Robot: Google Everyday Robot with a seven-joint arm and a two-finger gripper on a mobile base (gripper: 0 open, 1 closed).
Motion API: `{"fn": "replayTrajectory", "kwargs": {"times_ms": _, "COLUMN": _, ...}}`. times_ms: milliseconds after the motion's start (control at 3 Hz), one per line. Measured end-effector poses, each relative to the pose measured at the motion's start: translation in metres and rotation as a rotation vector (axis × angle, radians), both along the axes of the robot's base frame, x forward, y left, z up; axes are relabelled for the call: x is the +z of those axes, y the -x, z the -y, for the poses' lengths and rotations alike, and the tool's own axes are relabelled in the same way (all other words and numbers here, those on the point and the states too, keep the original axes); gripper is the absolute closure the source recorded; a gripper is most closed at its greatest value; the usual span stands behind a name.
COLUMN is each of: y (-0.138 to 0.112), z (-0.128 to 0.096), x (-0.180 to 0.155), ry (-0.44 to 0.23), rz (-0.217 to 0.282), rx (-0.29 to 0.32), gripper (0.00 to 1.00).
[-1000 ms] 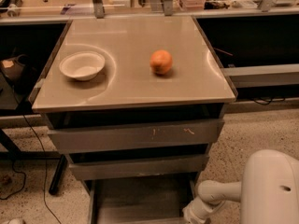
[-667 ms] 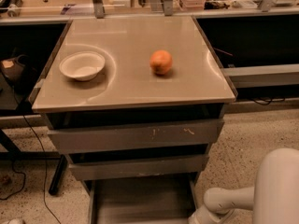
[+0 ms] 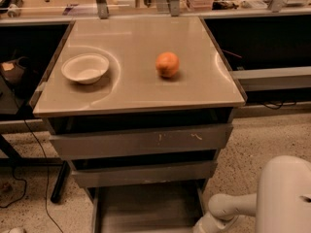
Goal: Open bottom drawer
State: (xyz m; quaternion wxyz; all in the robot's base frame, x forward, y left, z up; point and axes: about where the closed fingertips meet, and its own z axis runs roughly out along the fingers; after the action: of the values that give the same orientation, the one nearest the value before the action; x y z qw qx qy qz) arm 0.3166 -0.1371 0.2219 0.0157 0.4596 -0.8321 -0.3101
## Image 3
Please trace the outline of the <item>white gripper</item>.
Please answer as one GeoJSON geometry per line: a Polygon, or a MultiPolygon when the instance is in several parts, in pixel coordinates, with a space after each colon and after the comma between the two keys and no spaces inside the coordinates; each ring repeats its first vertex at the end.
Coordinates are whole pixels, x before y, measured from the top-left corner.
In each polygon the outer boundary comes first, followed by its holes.
{"type": "Polygon", "coordinates": [[[225,220],[207,213],[195,224],[192,233],[225,233],[235,226],[238,221],[239,216],[234,216],[232,219],[225,220]]]}

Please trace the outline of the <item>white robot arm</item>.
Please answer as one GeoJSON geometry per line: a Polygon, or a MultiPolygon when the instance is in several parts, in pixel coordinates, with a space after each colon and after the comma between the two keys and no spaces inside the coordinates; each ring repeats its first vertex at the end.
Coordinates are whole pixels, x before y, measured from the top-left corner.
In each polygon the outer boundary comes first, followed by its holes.
{"type": "Polygon", "coordinates": [[[193,233],[225,233],[243,216],[256,219],[256,233],[311,233],[311,163],[282,155],[269,160],[253,194],[215,194],[193,233]]]}

